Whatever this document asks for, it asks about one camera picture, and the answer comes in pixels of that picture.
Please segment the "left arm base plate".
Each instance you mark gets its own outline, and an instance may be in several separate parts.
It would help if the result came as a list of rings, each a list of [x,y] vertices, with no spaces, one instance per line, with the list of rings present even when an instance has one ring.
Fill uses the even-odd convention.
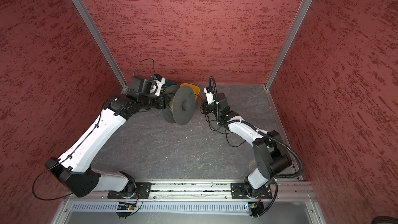
[[[120,192],[109,191],[108,199],[137,199],[137,197],[143,197],[148,199],[149,193],[151,191],[152,183],[128,183],[127,186]]]

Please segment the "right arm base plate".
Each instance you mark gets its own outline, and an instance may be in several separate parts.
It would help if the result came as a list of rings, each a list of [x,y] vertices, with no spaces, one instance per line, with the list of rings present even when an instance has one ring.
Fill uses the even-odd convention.
[[[252,199],[252,200],[270,200],[273,195],[270,188],[262,186],[258,189],[251,187],[249,183],[231,183],[232,199]]]

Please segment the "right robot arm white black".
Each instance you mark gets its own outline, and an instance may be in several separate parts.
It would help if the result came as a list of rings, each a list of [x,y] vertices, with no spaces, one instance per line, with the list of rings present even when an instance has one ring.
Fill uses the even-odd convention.
[[[206,100],[202,101],[201,111],[206,116],[214,114],[216,130],[223,128],[226,133],[236,134],[253,148],[256,168],[244,179],[244,192],[254,198],[275,176],[292,165],[288,149],[280,144],[277,131],[260,130],[230,110],[224,93],[213,93],[209,87],[204,92]]]

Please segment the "grey cable spool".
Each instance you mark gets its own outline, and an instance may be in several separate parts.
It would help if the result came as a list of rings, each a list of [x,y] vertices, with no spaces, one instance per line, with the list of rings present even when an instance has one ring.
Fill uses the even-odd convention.
[[[193,117],[195,110],[195,94],[189,86],[172,85],[164,91],[171,100],[162,110],[163,118],[168,123],[186,125]]]

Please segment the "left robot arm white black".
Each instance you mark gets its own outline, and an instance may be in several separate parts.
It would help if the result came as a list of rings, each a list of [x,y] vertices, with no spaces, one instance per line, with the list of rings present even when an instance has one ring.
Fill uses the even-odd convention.
[[[119,94],[111,97],[99,116],[80,139],[58,158],[49,158],[46,168],[72,194],[82,198],[95,191],[113,191],[122,198],[136,196],[135,180],[124,173],[101,172],[91,164],[109,138],[133,115],[152,108],[165,109],[170,98],[139,96],[132,99]]]

